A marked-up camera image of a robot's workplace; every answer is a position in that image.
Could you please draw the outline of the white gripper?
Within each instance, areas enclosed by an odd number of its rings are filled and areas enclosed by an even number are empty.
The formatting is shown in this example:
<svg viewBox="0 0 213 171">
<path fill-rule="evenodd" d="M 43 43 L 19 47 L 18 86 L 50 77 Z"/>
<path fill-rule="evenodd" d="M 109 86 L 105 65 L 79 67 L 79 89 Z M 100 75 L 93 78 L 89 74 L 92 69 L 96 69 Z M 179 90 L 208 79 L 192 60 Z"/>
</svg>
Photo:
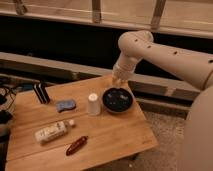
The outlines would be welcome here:
<svg viewBox="0 0 213 171">
<path fill-rule="evenodd" d="M 112 86 L 119 87 L 118 79 L 121 81 L 121 87 L 128 87 L 126 80 L 130 79 L 136 68 L 136 59 L 121 54 L 113 66 L 112 71 Z"/>
</svg>

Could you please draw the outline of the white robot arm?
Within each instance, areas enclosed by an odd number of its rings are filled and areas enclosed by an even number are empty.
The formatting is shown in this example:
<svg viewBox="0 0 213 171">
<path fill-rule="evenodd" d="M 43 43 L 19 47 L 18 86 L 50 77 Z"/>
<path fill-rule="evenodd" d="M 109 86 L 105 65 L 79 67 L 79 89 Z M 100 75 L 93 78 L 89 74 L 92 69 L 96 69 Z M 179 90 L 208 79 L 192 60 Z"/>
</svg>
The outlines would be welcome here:
<svg viewBox="0 0 213 171">
<path fill-rule="evenodd" d="M 157 44 L 146 30 L 123 33 L 118 47 L 113 85 L 131 80 L 137 64 L 146 60 L 175 76 L 174 88 L 199 91 L 186 118 L 177 171 L 213 171 L 213 54 Z"/>
</svg>

